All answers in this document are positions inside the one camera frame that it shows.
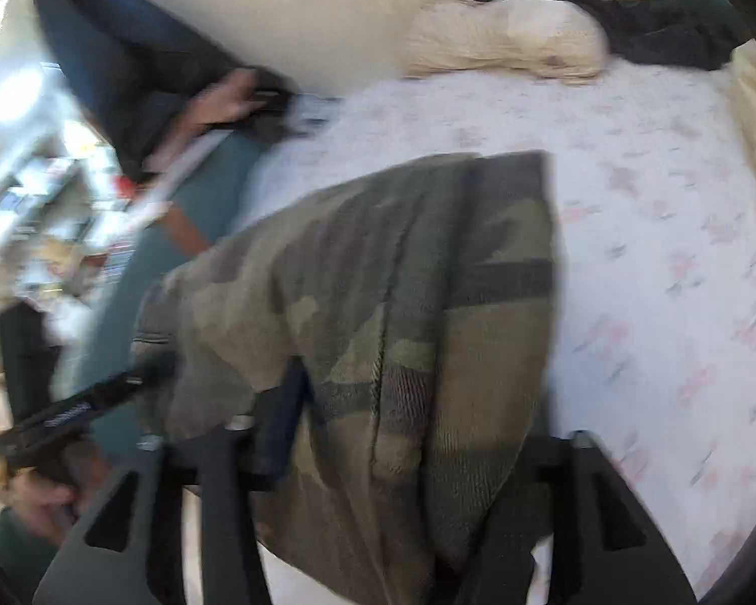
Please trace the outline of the person's left hand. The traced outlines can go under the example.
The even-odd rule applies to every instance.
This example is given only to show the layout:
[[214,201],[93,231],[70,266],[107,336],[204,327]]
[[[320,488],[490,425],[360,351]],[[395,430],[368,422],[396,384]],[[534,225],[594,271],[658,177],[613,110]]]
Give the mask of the person's left hand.
[[65,449],[67,467],[76,486],[50,481],[35,470],[23,470],[9,482],[13,514],[32,534],[59,547],[73,527],[67,509],[81,515],[110,475],[111,466],[92,441],[79,441]]

